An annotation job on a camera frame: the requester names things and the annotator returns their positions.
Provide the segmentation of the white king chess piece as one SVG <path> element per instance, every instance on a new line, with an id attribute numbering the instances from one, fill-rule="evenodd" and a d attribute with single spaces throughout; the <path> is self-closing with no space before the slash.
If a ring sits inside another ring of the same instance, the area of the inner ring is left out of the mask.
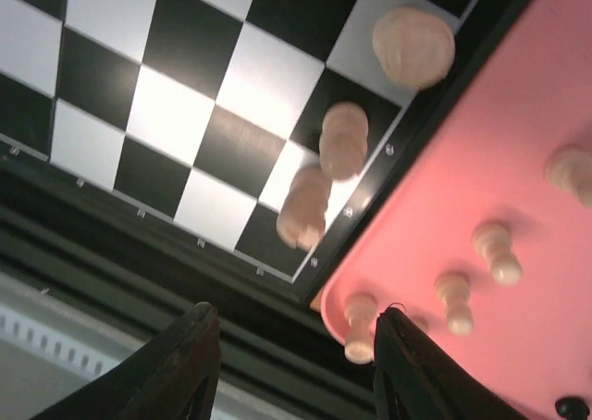
<path id="1" fill-rule="evenodd" d="M 456 54 L 450 26 L 411 6 L 384 15 L 373 29 L 372 42 L 386 76 L 414 90 L 427 89 L 446 78 Z"/>

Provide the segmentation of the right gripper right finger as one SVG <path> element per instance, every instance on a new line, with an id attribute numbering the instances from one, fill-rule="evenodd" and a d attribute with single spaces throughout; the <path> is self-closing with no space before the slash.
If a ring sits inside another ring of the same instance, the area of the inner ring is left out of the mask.
<path id="1" fill-rule="evenodd" d="M 376 321 L 374 394 L 379 419 L 523 419 L 469 375 L 402 310 Z"/>

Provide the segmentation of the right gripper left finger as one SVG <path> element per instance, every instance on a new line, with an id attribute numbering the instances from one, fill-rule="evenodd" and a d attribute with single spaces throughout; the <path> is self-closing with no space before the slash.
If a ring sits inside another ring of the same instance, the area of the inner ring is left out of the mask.
<path id="1" fill-rule="evenodd" d="M 198 303 L 124 362 L 35 418 L 207 420 L 221 368 L 219 332 L 215 307 Z"/>

